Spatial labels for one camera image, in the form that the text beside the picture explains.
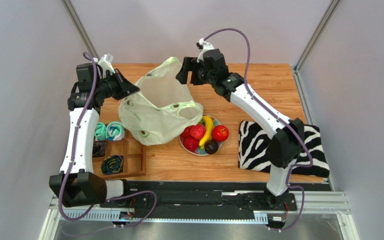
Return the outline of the pale green plastic bag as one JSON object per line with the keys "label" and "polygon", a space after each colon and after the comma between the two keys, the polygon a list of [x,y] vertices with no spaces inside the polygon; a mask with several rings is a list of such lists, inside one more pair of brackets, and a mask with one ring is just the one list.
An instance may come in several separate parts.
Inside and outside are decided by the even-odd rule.
{"label": "pale green plastic bag", "polygon": [[139,92],[121,101],[121,124],[142,145],[164,145],[202,119],[203,106],[176,79],[181,67],[178,58],[168,58],[135,82]]}

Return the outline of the red strawberry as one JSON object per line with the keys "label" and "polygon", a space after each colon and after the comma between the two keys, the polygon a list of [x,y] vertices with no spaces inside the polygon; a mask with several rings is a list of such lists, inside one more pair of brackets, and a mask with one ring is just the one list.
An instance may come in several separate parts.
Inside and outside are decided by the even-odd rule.
{"label": "red strawberry", "polygon": [[189,134],[193,138],[195,138],[197,140],[201,140],[206,134],[206,127],[200,123],[193,125],[189,129]]}

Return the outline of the yellow banana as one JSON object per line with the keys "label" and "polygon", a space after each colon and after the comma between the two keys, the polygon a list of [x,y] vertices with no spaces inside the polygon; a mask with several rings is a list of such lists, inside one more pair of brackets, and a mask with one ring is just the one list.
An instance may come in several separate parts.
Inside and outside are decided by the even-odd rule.
{"label": "yellow banana", "polygon": [[205,134],[204,136],[199,140],[199,148],[204,149],[205,148],[205,143],[208,142],[212,136],[212,130],[214,128],[214,121],[213,119],[208,116],[204,115],[202,117],[204,126],[205,126]]}

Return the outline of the red apple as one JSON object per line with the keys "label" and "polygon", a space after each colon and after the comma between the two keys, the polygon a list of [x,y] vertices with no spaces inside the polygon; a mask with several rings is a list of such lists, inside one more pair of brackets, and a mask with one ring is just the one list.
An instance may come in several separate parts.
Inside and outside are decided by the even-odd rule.
{"label": "red apple", "polygon": [[224,125],[217,125],[212,129],[211,136],[217,142],[224,142],[229,137],[229,129]]}

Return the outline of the dark avocado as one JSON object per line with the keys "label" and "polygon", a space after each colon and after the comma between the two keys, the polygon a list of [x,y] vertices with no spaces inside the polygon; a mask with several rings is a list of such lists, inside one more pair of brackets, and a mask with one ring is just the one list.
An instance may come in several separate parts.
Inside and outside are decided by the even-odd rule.
{"label": "dark avocado", "polygon": [[209,154],[213,155],[219,150],[219,143],[216,140],[209,140],[204,144],[204,151]]}

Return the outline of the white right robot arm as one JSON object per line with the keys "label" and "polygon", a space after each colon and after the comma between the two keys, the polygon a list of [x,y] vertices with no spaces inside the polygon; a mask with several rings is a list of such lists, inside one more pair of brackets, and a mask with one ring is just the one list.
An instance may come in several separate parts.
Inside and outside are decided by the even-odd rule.
{"label": "white right robot arm", "polygon": [[219,49],[207,50],[200,57],[185,57],[176,79],[183,85],[211,85],[217,95],[241,108],[262,127],[270,139],[265,151],[271,163],[267,194],[280,197],[287,193],[292,166],[305,148],[303,121],[288,118],[264,101],[245,77],[229,71]]}

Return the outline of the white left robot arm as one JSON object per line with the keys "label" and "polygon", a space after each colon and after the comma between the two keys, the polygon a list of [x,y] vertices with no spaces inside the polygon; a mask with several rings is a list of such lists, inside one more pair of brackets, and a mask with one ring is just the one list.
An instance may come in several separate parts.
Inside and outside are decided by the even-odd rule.
{"label": "white left robot arm", "polygon": [[106,99],[122,100],[140,90],[110,63],[80,64],[76,74],[67,99],[70,128],[65,157],[59,173],[49,178],[49,187],[66,208],[103,204],[125,193],[125,180],[104,180],[94,174],[94,134]]}

